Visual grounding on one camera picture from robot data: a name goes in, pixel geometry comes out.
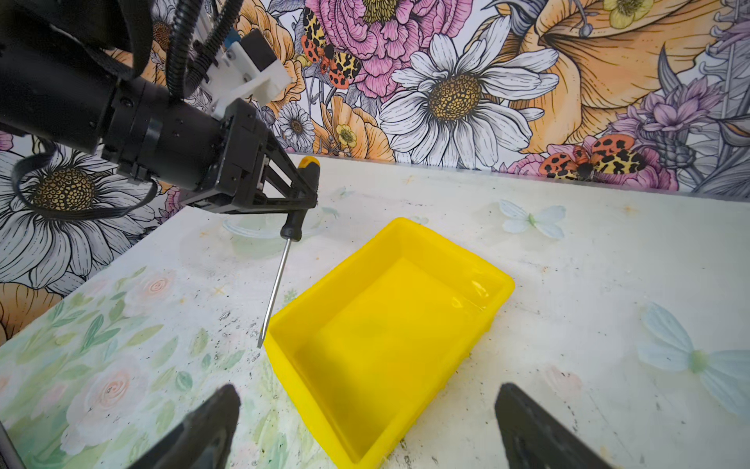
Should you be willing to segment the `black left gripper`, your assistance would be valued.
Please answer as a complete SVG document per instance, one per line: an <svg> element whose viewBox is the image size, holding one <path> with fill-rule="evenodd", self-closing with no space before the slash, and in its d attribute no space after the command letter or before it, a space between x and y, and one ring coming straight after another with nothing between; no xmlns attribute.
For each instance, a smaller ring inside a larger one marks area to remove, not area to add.
<svg viewBox="0 0 750 469"><path fill-rule="evenodd" d="M313 208L318 190L275 136L259 111L242 99L226 109L218 156L198 188L182 191L181 204L218 214L286 213Z"/></svg>

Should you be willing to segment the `black yellow handled screwdriver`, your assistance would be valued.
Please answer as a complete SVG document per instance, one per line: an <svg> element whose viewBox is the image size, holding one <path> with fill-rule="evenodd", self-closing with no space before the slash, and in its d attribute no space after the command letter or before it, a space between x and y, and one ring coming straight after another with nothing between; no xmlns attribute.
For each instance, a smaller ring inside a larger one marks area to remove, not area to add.
<svg viewBox="0 0 750 469"><path fill-rule="evenodd" d="M294 242L300 242L300 240L302 240L303 226L307 213L312 208L315 208L318 204L318 188L320 187L321 172L320 162L313 156L305 156L298 165L297 170L304 185L293 185L293 193L295 193L295 195L297 195L297 193L299 195L307 195L305 189L310 189L312 191L311 202L309 203L309 207L291 211L287 215L285 223L280 230L280 235L285 240L285 244L281 253L279 267L277 268L277 273L275 274L275 280L273 281L273 287L271 288L269 302L267 304L267 309L259 332L257 342L258 349L263 348L267 337L271 322L271 316L273 316L273 308L275 308L275 302L277 302L277 295L279 295L280 284L284 269L287 264L291 246Z"/></svg>

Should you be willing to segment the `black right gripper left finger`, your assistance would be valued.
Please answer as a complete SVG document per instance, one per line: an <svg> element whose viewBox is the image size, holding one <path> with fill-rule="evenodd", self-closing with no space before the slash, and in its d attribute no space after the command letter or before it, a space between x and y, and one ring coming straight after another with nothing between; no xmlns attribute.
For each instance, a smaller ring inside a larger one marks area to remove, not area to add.
<svg viewBox="0 0 750 469"><path fill-rule="evenodd" d="M238 427L240 406L234 385L222 386L130 468L226 468Z"/></svg>

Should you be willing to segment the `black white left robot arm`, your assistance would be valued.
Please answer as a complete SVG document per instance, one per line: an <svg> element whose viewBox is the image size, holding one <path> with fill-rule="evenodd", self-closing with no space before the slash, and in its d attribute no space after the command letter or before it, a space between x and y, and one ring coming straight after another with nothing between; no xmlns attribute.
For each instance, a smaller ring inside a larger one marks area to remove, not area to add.
<svg viewBox="0 0 750 469"><path fill-rule="evenodd" d="M59 146L102 157L133 182L181 188L214 213L297 216L318 201L320 166L292 162L258 115L288 73L259 30L229 35L241 5L228 1L205 39L199 1L177 4L166 82L144 78L152 47L148 1L5 1L1 5L1 127L37 137L42 150L16 162L15 196L61 220L116 218L66 172L23 187Z"/></svg>

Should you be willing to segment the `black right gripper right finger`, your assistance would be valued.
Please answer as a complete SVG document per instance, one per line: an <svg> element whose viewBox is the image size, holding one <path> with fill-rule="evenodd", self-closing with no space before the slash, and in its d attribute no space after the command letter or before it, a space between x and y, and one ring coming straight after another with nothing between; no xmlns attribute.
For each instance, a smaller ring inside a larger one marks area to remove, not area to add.
<svg viewBox="0 0 750 469"><path fill-rule="evenodd" d="M516 384L502 384L494 410L511 469L611 469Z"/></svg>

